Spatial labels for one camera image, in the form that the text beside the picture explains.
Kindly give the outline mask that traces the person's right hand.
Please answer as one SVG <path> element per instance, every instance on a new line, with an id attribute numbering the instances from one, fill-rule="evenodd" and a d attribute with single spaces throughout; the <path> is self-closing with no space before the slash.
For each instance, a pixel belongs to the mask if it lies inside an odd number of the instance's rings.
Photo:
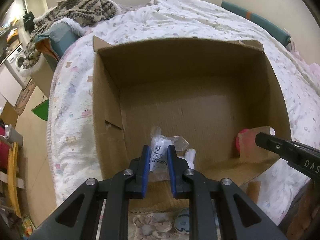
<path id="1" fill-rule="evenodd" d="M 289 224 L 286 236 L 288 239 L 300 239 L 310 227 L 319 212 L 319 183 L 310 180 L 302 196 L 298 211 Z"/>

